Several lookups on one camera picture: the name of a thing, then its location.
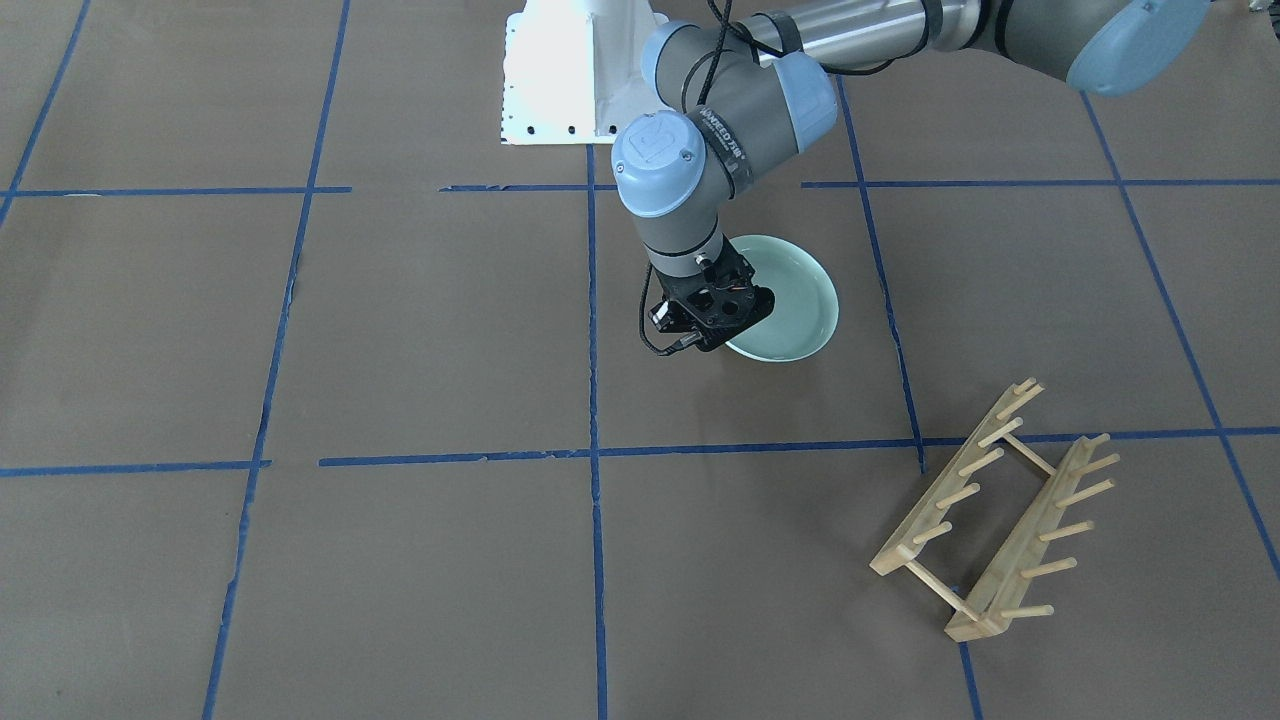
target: black cable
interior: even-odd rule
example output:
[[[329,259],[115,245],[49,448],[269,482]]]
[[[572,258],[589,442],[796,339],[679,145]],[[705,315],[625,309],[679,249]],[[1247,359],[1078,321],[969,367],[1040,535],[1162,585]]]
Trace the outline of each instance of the black cable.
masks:
[[[719,5],[716,4],[716,0],[707,0],[707,6],[710,8],[712,14],[716,15],[716,20],[719,22],[719,24],[721,24],[721,36],[722,37],[723,37],[723,33],[724,33],[724,28],[728,28],[728,32],[732,32],[735,37],[737,37],[742,42],[750,45],[751,47],[754,47],[759,53],[765,53],[768,55],[773,55],[774,58],[781,58],[785,54],[785,53],[782,53],[782,50],[778,50],[777,47],[769,47],[768,45],[758,41],[754,37],[751,37],[750,35],[742,32],[741,28],[730,24],[730,22],[728,22],[728,6],[730,5],[732,5],[732,0],[726,0],[726,4],[724,4],[724,10],[726,12],[721,13]],[[873,74],[876,74],[876,73],[878,73],[878,72],[888,68],[890,65],[893,64],[893,60],[897,60],[897,58],[892,58],[890,60],[884,60],[879,65],[876,65],[874,68],[867,68],[867,69],[837,68],[835,65],[828,65],[826,63],[822,63],[822,69],[826,70],[829,74],[833,74],[833,76],[864,77],[864,76],[873,76]]]
[[[724,53],[724,36],[728,35],[728,14],[733,12],[733,0],[724,0],[724,17],[721,18],[721,35],[716,40],[716,53],[712,55],[712,64],[707,68],[707,79],[703,81],[703,91],[698,94],[698,104],[707,102],[707,95],[712,91],[712,82],[716,78],[716,68],[719,67],[719,56]]]
[[[703,336],[699,332],[691,332],[691,333],[681,337],[676,342],[668,345],[664,350],[658,350],[657,345],[649,342],[649,336],[645,334],[645,332],[644,332],[644,320],[645,320],[644,306],[649,301],[649,281],[650,279],[653,279],[653,263],[648,263],[648,266],[645,268],[645,272],[644,272],[644,290],[640,291],[640,342],[643,342],[644,346],[648,347],[649,350],[652,350],[653,354],[657,355],[658,357],[667,357],[669,355],[675,355],[676,352],[680,352],[681,350],[685,350],[686,347],[694,345],[695,342],[698,342],[699,340],[701,340]]]

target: wooden peg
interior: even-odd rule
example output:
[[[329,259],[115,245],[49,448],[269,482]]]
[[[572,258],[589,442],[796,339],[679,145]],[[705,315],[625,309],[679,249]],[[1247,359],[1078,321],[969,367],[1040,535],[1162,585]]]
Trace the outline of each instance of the wooden peg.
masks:
[[[1085,520],[1083,523],[1076,523],[1074,525],[1068,525],[1065,528],[1059,528],[1059,529],[1056,529],[1053,532],[1050,532],[1050,533],[1041,533],[1037,537],[1039,537],[1041,542],[1051,542],[1051,541],[1056,541],[1059,538],[1065,538],[1068,536],[1075,536],[1075,534],[1079,534],[1079,533],[1083,533],[1083,532],[1087,532],[1087,530],[1092,530],[1092,529],[1093,529],[1093,520]]]
[[[987,446],[1023,427],[1021,418],[1014,418],[1005,427],[978,441],[978,447],[987,450]]]
[[[1036,568],[1028,568],[1027,570],[1019,573],[1019,575],[1029,580],[1032,578],[1039,578],[1041,575],[1048,575],[1050,573],[1061,573],[1062,570],[1070,570],[1071,568],[1075,568],[1075,559],[1064,557],[1057,562],[1046,562],[1043,565],[1037,565]]]
[[[1084,475],[1088,475],[1089,473],[1094,473],[1097,470],[1101,470],[1101,469],[1106,468],[1107,465],[1115,465],[1119,461],[1120,461],[1120,454],[1119,452],[1112,452],[1111,455],[1107,455],[1106,457],[1103,457],[1101,460],[1094,460],[1093,462],[1089,462],[1088,465],[1085,465],[1083,468],[1079,468],[1076,470],[1071,470],[1071,474],[1075,475],[1076,478],[1083,478]]]
[[[977,623],[978,620],[982,619],[974,611],[973,607],[969,607],[968,602],[965,602],[956,593],[951,592],[951,588],[948,588],[946,583],[943,583],[942,580],[940,580],[937,578],[937,575],[934,575],[933,573],[929,573],[929,570],[925,569],[924,565],[920,565],[915,560],[911,560],[910,562],[906,564],[906,569],[910,570],[911,573],[914,573],[916,578],[920,578],[922,583],[924,583],[925,585],[929,585],[931,591],[938,593],[938,597],[941,597],[942,600],[945,600],[947,602],[947,605],[950,605],[951,607],[955,607],[960,612],[964,612],[974,623]]]
[[[1005,620],[1012,620],[1014,618],[1043,618],[1052,614],[1052,605],[1032,605],[1029,607],[1015,607],[1012,610],[1000,611],[1000,616]]]
[[[992,462],[1000,460],[1004,456],[1005,456],[1005,450],[997,447],[996,450],[992,450],[991,452],[983,455],[982,457],[974,460],[973,462],[965,465],[964,468],[960,468],[960,471],[956,474],[960,475],[961,478],[968,478],[969,475],[977,473],[978,470],[982,470],[987,465],[991,465]]]
[[[946,510],[947,507],[951,507],[956,502],[960,502],[961,500],[969,497],[970,495],[974,495],[975,492],[978,492],[980,489],[982,489],[982,486],[979,486],[978,483],[969,483],[965,487],[960,488],[959,492],[948,495],[948,496],[943,497],[942,500],[934,502],[933,506],[937,507],[938,510]]]
[[[1027,459],[1034,462],[1036,466],[1039,468],[1041,470],[1044,470],[1050,475],[1052,475],[1056,471],[1056,469],[1052,465],[1050,465],[1047,460],[1041,457],[1039,454],[1037,454],[1034,450],[1027,447],[1027,445],[1023,443],[1023,441],[1015,438],[1014,436],[1005,436],[1002,439],[1009,443],[1009,447],[1012,447],[1018,452],[1025,455]]]
[[[1057,502],[1053,503],[1053,507],[1057,507],[1059,510],[1061,510],[1064,507],[1075,505],[1076,502],[1079,502],[1079,501],[1082,501],[1082,500],[1084,500],[1087,497],[1093,497],[1094,495],[1098,495],[1100,492],[1111,489],[1114,487],[1116,487],[1115,480],[1112,480],[1111,478],[1107,478],[1107,479],[1102,480],[1101,483],[1098,483],[1096,486],[1089,486],[1089,487],[1082,489],[1080,492],[1078,492],[1075,495],[1069,495],[1069,496],[1064,497],[1062,500],[1059,500]]]
[[[1021,393],[1021,396],[1019,396],[1018,400],[1015,400],[1012,402],[1012,405],[1010,405],[1009,407],[1005,407],[1000,413],[996,413],[996,419],[1000,420],[1001,423],[1005,421],[1005,420],[1007,420],[1009,416],[1012,415],[1014,413],[1016,413],[1019,407],[1021,407],[1023,405],[1027,405],[1028,402],[1032,401],[1033,397],[1036,397],[1037,395],[1039,395],[1042,392],[1044,392],[1044,386],[1038,384],[1038,386],[1032,387],[1027,392]]]
[[[915,536],[914,538],[911,538],[911,543],[913,544],[924,544],[924,543],[929,542],[931,539],[933,539],[933,538],[936,538],[938,536],[945,536],[945,534],[947,534],[950,532],[951,532],[951,523],[942,521],[941,524],[933,525],[928,530],[924,530],[923,533],[920,533],[920,534]]]

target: floor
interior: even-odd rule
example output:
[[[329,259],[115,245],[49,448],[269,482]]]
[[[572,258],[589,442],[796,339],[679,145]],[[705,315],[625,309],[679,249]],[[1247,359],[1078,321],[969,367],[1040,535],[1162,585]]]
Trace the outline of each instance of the floor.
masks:
[[[0,716],[1280,716],[1244,5],[1123,99],[979,51],[837,86],[723,214],[838,288],[764,365],[650,356],[607,149],[499,145],[518,0],[0,0]],[[1024,439],[1110,432],[1119,487],[1055,616],[957,646],[867,564],[1028,375]],[[924,556],[961,592],[1038,484],[983,473]]]

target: blue tape line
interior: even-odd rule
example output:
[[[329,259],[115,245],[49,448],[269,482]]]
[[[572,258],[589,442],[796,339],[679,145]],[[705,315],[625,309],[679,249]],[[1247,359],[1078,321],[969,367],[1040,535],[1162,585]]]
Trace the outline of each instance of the blue tape line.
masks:
[[[174,195],[340,195],[352,191],[351,186],[321,187],[136,187],[136,188],[86,188],[86,190],[19,190],[15,197],[151,197]]]
[[[1097,437],[1101,433],[1042,433],[1018,436],[1023,442],[1075,442],[1080,436]],[[1172,430],[1116,430],[1107,433],[1112,441],[1128,439],[1179,439],[1217,437],[1219,432],[1212,428],[1179,428]]]
[[[1239,187],[1239,186],[1271,186],[1280,184],[1280,178],[1222,178],[1222,179],[1121,179],[1124,184],[1132,186],[1170,186],[1170,187]]]
[[[83,0],[81,3],[79,15],[76,17],[76,27],[72,29],[72,36],[67,41],[67,50],[63,51],[63,61],[58,65],[58,73],[54,74],[54,82],[49,86],[49,94],[45,96],[45,104],[40,108],[40,114],[36,115],[36,124],[31,128],[31,136],[27,137],[27,147],[22,151],[22,159],[18,161],[18,169],[13,173],[13,181],[9,182],[9,195],[4,199],[4,205],[0,205],[0,227],[4,227],[5,218],[9,217],[9,209],[13,208],[13,193],[18,191],[18,186],[22,184],[22,176],[27,173],[27,165],[31,164],[31,155],[36,151],[36,142],[40,140],[40,132],[45,129],[45,120],[49,118],[49,110],[54,106],[54,97],[58,95],[58,88],[63,85],[63,77],[67,74],[67,65],[72,61],[72,55],[76,53],[76,44],[79,41],[81,29],[84,28],[84,18],[88,15],[90,0]]]
[[[806,452],[814,450],[887,450],[916,447],[913,438],[855,439],[828,442],[758,442],[740,445],[668,445],[641,447],[605,447],[602,457],[640,457],[646,455],[728,455],[739,452]]]
[[[1155,278],[1156,287],[1160,290],[1160,297],[1165,302],[1165,310],[1169,313],[1169,318],[1174,323],[1174,329],[1178,332],[1178,342],[1183,346],[1183,352],[1187,355],[1187,363],[1192,368],[1192,374],[1196,377],[1196,384],[1199,387],[1201,397],[1204,400],[1204,407],[1208,410],[1210,419],[1213,421],[1213,429],[1217,432],[1224,452],[1226,452],[1228,461],[1231,465],[1231,471],[1235,474],[1235,482],[1240,487],[1240,495],[1244,496],[1244,503],[1249,510],[1249,515],[1253,518],[1253,525],[1257,528],[1258,538],[1262,541],[1262,547],[1266,550],[1267,557],[1271,560],[1271,569],[1275,573],[1276,579],[1280,579],[1280,560],[1277,560],[1275,544],[1271,542],[1271,534],[1267,532],[1267,525],[1262,520],[1262,514],[1258,512],[1257,505],[1253,502],[1253,492],[1249,491],[1249,483],[1244,479],[1244,473],[1240,470],[1240,465],[1235,460],[1235,451],[1231,448],[1231,441],[1222,427],[1222,420],[1219,416],[1217,407],[1213,405],[1213,397],[1208,391],[1208,383],[1204,382],[1204,374],[1201,372],[1199,361],[1196,360],[1196,354],[1192,351],[1192,343],[1187,338],[1187,331],[1183,328],[1183,322],[1178,316],[1178,310],[1174,307],[1174,300],[1169,295],[1167,286],[1165,286],[1165,278],[1160,273],[1160,265],[1156,263],[1156,255],[1151,250],[1151,243],[1147,242],[1147,233],[1142,229],[1142,222],[1138,219],[1138,211],[1133,206],[1129,191],[1125,190],[1124,182],[1121,182],[1120,168],[1116,165],[1115,156],[1111,154],[1111,146],[1107,143],[1106,135],[1102,132],[1102,123],[1098,122],[1098,115],[1093,111],[1093,104],[1089,101],[1089,96],[1080,92],[1080,100],[1084,101],[1084,109],[1089,113],[1089,120],[1093,123],[1093,131],[1097,133],[1098,142],[1102,145],[1102,152],[1106,155],[1107,164],[1111,167],[1111,174],[1115,176],[1116,183],[1120,187],[1120,197],[1124,200],[1125,210],[1129,213],[1129,220],[1133,223],[1134,233],[1138,234],[1138,242],[1142,245],[1142,252],[1147,258],[1147,266],[1151,268],[1151,275]]]
[[[595,261],[595,146],[586,146],[586,263],[588,263],[588,355],[590,357],[590,457],[591,457],[591,556],[595,577],[595,703],[599,720],[609,717],[609,673],[604,630],[604,528],[600,516],[600,423],[599,423],[599,315]]]
[[[1115,181],[1093,179],[1025,179],[1025,181],[867,181],[867,187],[1111,187]],[[856,182],[801,182],[800,187],[808,190],[855,188]]]
[[[261,462],[265,468],[269,461]],[[0,478],[50,478],[60,475],[140,475],[148,473],[195,473],[204,470],[248,470],[252,460],[214,462],[143,462],[136,465],[54,465],[46,468],[0,468]]]
[[[584,192],[585,184],[449,184],[438,192]]]
[[[1244,471],[1240,470],[1240,461],[1235,457],[1235,450],[1231,447],[1231,442],[1226,439],[1225,433],[1217,439],[1222,443],[1222,451],[1226,452],[1226,461],[1231,465],[1231,474],[1235,475],[1235,484],[1240,487],[1240,495],[1244,496],[1244,505],[1249,509],[1249,516],[1253,518],[1253,525],[1258,529],[1258,537],[1262,538],[1262,548],[1267,553],[1267,560],[1271,561],[1271,571],[1275,573],[1276,579],[1280,579],[1280,556],[1276,555],[1276,546],[1271,542],[1271,533],[1267,532],[1267,524],[1262,520],[1258,503],[1253,501],[1253,491],[1249,489],[1249,483],[1244,479]]]
[[[964,666],[964,684],[969,688],[969,706],[973,708],[973,720],[983,720],[982,698],[978,696],[978,680],[973,675],[973,660],[969,657],[969,643],[960,646],[960,665]]]
[[[280,373],[280,357],[284,355],[284,338],[289,329],[289,310],[293,306],[293,287],[298,278],[298,261],[302,258],[302,245],[306,241],[307,223],[311,218],[311,200],[315,193],[316,176],[320,172],[320,154],[324,151],[325,129],[329,126],[329,110],[333,106],[333,94],[338,83],[338,65],[342,61],[342,46],[347,37],[347,19],[351,15],[351,0],[343,0],[342,17],[338,20],[338,37],[334,41],[333,61],[329,65],[329,85],[325,88],[324,104],[320,108],[320,123],[316,127],[315,147],[311,151],[311,170],[307,174],[308,192],[302,196],[302,211],[298,217],[298,231],[293,238],[293,255],[289,259],[288,279],[284,283],[284,299],[280,302],[280,320],[275,328],[275,346],[271,351],[271,368],[266,375],[266,389],[262,393],[262,419],[259,423],[257,438],[253,442],[253,465],[250,468],[244,486],[244,503],[241,506],[239,533],[236,541],[236,569],[227,583],[227,597],[223,601],[221,623],[218,626],[218,643],[214,648],[214,661],[209,670],[209,687],[205,691],[202,720],[212,720],[218,701],[218,685],[221,680],[223,661],[227,656],[227,638],[230,633],[232,616],[236,610],[236,594],[239,588],[241,569],[244,562],[244,548],[248,541],[250,507],[257,493],[257,479],[261,459],[266,447],[266,430],[271,423],[271,402],[275,398],[275,384]]]
[[[451,452],[442,455],[375,455],[323,457],[321,468],[365,468],[372,465],[435,465],[444,462],[504,462],[511,460],[550,460],[588,457],[589,450],[521,450],[516,452]]]
[[[1125,186],[1161,186],[1161,187],[1240,187],[1240,186],[1276,186],[1280,178],[1225,178],[1225,179],[1125,179],[1117,183],[1114,179],[955,179],[955,181],[867,181],[867,187],[1114,187]],[[805,190],[851,190],[858,187],[856,182],[840,181],[804,181],[800,183]]]
[[[1078,437],[1097,437],[1102,433],[1041,433],[1019,436],[1025,443],[1074,442]],[[1107,434],[1112,441],[1147,439],[1185,439],[1229,436],[1280,436],[1280,427],[1224,428],[1222,433],[1212,428],[1178,428],[1167,430],[1112,430]],[[925,447],[959,447],[964,437],[924,437]],[[600,457],[643,457],[654,455],[732,455],[744,452],[808,452],[808,451],[847,451],[847,450],[891,450],[916,447],[914,438],[818,441],[818,442],[756,442],[736,445],[654,445],[631,447],[599,447]],[[511,460],[547,460],[590,457],[591,448],[576,450],[521,450],[507,452],[443,452],[438,455],[371,455],[349,457],[324,457],[321,468],[352,468],[372,465],[430,465],[445,462],[484,462]]]
[[[915,397],[911,395],[911,378],[906,372],[906,355],[902,352],[902,338],[897,332],[897,319],[893,315],[893,299],[888,290],[888,275],[884,273],[884,258],[881,255],[879,237],[876,234],[876,217],[872,214],[872,197],[867,191],[867,176],[863,173],[863,156],[858,150],[858,133],[854,131],[854,114],[849,109],[849,95],[845,92],[845,79],[838,78],[840,106],[845,114],[845,129],[849,132],[849,149],[854,154],[854,172],[858,174],[858,193],[863,199],[863,215],[867,218],[867,234],[872,243],[872,256],[876,259],[876,274],[879,277],[881,292],[884,295],[884,315],[888,318],[888,332],[893,336],[893,348],[897,352],[897,369],[902,375],[902,396],[906,400],[906,416],[911,423],[911,437],[915,438],[915,454],[920,462],[920,474],[928,471],[924,457],[924,442],[920,437],[920,420],[915,414]]]
[[[1280,436],[1280,427],[1270,425],[1262,428],[1222,428],[1222,434],[1226,436]]]

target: light green bowl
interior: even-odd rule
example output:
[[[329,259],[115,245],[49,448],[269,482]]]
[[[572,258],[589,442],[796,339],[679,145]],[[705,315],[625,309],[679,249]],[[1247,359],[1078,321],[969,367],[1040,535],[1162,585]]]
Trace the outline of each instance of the light green bowl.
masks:
[[[812,255],[785,240],[744,234],[730,241],[755,268],[753,282],[773,291],[773,313],[727,342],[740,355],[791,363],[822,350],[836,332],[840,301]]]

